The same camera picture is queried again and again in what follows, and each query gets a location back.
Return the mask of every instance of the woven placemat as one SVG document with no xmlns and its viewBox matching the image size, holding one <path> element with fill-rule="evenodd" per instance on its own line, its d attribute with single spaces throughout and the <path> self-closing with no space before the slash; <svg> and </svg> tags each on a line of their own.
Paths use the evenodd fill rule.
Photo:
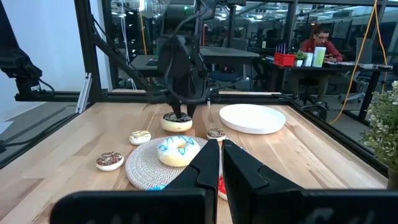
<svg viewBox="0 0 398 224">
<path fill-rule="evenodd" d="M 125 165 L 126 175 L 138 189 L 148 190 L 156 186 L 167 185 L 184 170 L 185 167 L 165 165 L 157 157 L 157 147 L 167 138 L 169 137 L 157 138 L 141 144 L 128 157 Z M 207 140 L 202 138 L 190 138 L 193 138 L 200 147 L 207 143 Z M 222 174 L 221 168 L 220 150 L 219 175 Z"/>
</svg>

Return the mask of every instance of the red container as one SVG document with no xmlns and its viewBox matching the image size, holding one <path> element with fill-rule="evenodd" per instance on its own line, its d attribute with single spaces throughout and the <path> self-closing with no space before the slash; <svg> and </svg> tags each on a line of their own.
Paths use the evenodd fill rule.
<svg viewBox="0 0 398 224">
<path fill-rule="evenodd" d="M 292 67 L 294 65 L 295 55 L 275 53 L 274 64 L 285 67 Z"/>
</svg>

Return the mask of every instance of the wooden tabletop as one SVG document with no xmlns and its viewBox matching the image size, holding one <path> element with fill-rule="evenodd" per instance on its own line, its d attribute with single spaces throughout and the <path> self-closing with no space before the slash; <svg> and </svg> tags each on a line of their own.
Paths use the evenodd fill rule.
<svg viewBox="0 0 398 224">
<path fill-rule="evenodd" d="M 307 189 L 382 189 L 386 178 L 303 119 L 288 106 L 270 106 L 287 122 L 277 133 L 250 135 L 221 123 L 225 105 L 200 106 L 195 112 L 196 136 L 221 127 L 228 137 L 279 174 Z M 48 223 L 56 201 L 81 190 L 136 190 L 124 167 L 102 172 L 95 159 L 106 151 L 125 157 L 136 148 L 133 131 L 167 136 L 160 119 L 168 105 L 97 103 L 0 170 L 0 224 Z M 218 199 L 218 223 L 231 223 L 228 204 Z"/>
</svg>

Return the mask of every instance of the desk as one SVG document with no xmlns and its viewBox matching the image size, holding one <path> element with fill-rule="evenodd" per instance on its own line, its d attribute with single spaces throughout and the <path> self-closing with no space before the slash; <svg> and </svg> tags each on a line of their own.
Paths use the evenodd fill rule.
<svg viewBox="0 0 398 224">
<path fill-rule="evenodd" d="M 352 67 L 282 67 L 273 64 L 272 66 L 272 76 L 271 76 L 271 87 L 270 91 L 282 91 L 282 84 L 284 79 L 285 70 L 302 70 L 302 71 L 320 71 L 320 72 L 352 72 Z M 358 67 L 357 72 L 372 72 L 372 77 L 369 81 L 368 89 L 366 90 L 365 97 L 362 102 L 359 115 L 355 115 L 350 111 L 344 111 L 344 114 L 358 120 L 359 122 L 368 125 L 366 122 L 366 110 L 372 101 L 373 92 L 375 91 L 377 84 L 379 82 L 381 72 L 392 72 L 389 69 L 363 69 Z"/>
<path fill-rule="evenodd" d="M 208 128 L 221 127 L 248 153 L 307 189 L 383 189 L 387 184 L 384 176 L 290 106 L 270 106 L 287 118 L 285 126 L 270 135 L 227 128 L 219 116 L 224 106 L 197 108 L 196 136 L 205 138 Z M 146 129 L 153 138 L 167 136 L 159 120 L 170 110 L 167 105 L 145 103 L 94 104 L 0 170 L 0 224 L 48 223 L 54 203 L 76 191 L 137 190 L 124 166 L 101 172 L 95 159 L 110 150 L 127 158 L 136 148 L 128 140 L 132 131 Z M 220 198 L 218 223 L 231 223 L 228 203 Z"/>
<path fill-rule="evenodd" d="M 225 65 L 250 64 L 252 58 L 259 57 L 259 54 L 253 52 L 225 47 L 201 47 L 200 53 L 205 63 L 222 63 Z M 131 64 L 145 77 L 161 77 L 163 74 L 155 71 L 157 66 L 147 65 L 147 62 L 152 58 L 158 59 L 158 55 L 137 55 Z"/>
</svg>

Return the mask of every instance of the person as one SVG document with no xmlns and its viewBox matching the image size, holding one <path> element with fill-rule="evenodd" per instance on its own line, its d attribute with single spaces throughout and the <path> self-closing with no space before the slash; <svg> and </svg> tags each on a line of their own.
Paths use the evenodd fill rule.
<svg viewBox="0 0 398 224">
<path fill-rule="evenodd" d="M 314 53 L 315 47 L 326 47 L 325 62 L 341 62 L 343 57 L 335 46 L 328 40 L 330 29 L 327 27 L 319 26 L 315 29 L 313 37 L 305 40 L 300 50 L 302 52 Z M 317 103 L 322 104 L 325 99 L 326 90 L 329 85 L 329 74 L 323 72 L 294 72 L 290 79 L 293 88 L 293 100 L 299 100 L 299 80 L 302 78 L 312 77 L 318 84 L 318 97 Z"/>
</svg>

